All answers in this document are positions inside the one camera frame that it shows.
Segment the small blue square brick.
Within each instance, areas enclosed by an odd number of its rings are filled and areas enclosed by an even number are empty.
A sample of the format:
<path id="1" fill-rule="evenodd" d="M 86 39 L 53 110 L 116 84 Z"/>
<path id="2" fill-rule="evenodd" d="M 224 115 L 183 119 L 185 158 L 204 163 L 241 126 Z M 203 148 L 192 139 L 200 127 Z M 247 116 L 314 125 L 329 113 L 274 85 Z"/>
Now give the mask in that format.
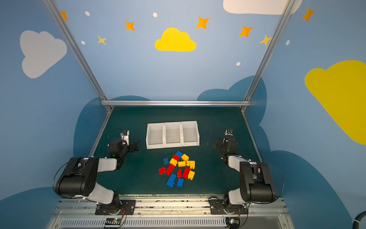
<path id="1" fill-rule="evenodd" d="M 165 165 L 169 165 L 169 159 L 167 157 L 163 159 L 163 162 Z"/>

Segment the yellow brick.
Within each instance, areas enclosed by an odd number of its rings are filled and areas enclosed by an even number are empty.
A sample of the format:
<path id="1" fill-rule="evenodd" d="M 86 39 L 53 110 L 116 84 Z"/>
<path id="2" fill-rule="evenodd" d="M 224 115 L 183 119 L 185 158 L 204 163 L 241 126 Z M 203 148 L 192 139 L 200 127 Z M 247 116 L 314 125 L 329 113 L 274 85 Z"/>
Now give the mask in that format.
<path id="1" fill-rule="evenodd" d="M 190 169 L 195 169 L 195 161 L 186 161 L 186 166 Z"/>
<path id="2" fill-rule="evenodd" d="M 187 178 L 188 178 L 189 180 L 193 180 L 194 175 L 195 175 L 195 172 L 191 170 L 191 171 L 188 173 Z"/>
<path id="3" fill-rule="evenodd" d="M 181 156 L 181 159 L 182 159 L 183 161 L 188 161 L 188 160 L 189 160 L 189 156 L 188 156 L 188 155 L 186 155 L 186 154 L 183 154 L 183 155 Z"/>
<path id="4" fill-rule="evenodd" d="M 177 161 L 177 160 L 175 160 L 174 158 L 172 158 L 172 159 L 170 160 L 170 164 L 171 164 L 171 165 L 173 165 L 173 166 L 177 166 L 178 161 Z"/>

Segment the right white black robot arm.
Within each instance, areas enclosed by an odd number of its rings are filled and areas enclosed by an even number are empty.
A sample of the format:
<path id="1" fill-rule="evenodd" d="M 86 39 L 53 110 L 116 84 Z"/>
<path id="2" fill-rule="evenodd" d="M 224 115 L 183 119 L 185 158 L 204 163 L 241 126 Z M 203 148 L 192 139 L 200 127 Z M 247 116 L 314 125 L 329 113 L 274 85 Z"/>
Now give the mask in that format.
<path id="1" fill-rule="evenodd" d="M 239 173 L 239 188 L 229 191 L 227 195 L 229 204 L 242 205 L 249 202 L 269 204 L 276 200 L 276 190 L 269 166 L 238 155 L 235 137 L 226 135 L 223 140 L 216 139 L 214 148 L 220 151 L 221 160 L 225 165 Z"/>

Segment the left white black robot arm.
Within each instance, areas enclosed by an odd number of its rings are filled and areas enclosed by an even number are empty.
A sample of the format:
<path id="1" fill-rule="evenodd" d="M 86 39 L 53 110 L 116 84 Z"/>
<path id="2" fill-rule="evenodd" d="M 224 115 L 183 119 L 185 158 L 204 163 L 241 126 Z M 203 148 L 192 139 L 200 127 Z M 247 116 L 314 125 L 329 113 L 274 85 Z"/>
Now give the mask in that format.
<path id="1" fill-rule="evenodd" d="M 72 157 L 59 179 L 52 181 L 54 192 L 65 198 L 84 198 L 102 205 L 119 203 L 117 194 L 97 183 L 102 172 L 120 170 L 128 153 L 139 150 L 139 140 L 127 143 L 116 139 L 109 144 L 109 157 Z"/>

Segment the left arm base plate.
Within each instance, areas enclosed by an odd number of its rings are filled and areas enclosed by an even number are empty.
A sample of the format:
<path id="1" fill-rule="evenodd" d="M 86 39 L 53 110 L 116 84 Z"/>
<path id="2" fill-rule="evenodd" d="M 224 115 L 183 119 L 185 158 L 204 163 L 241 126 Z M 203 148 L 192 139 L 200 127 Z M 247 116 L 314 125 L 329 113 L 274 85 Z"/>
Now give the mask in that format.
<path id="1" fill-rule="evenodd" d="M 97 204 L 95 215 L 133 215 L 136 200 L 119 200 L 108 205 Z"/>

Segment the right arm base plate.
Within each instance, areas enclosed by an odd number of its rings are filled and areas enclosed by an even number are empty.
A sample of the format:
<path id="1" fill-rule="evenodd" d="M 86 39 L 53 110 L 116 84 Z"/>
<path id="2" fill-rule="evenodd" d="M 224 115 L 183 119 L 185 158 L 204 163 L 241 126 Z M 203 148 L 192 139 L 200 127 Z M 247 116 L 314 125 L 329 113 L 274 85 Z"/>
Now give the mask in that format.
<path id="1" fill-rule="evenodd" d="M 209 207 L 212 215 L 239 215 L 247 214 L 245 205 L 232 205 L 223 199 L 209 199 Z"/>

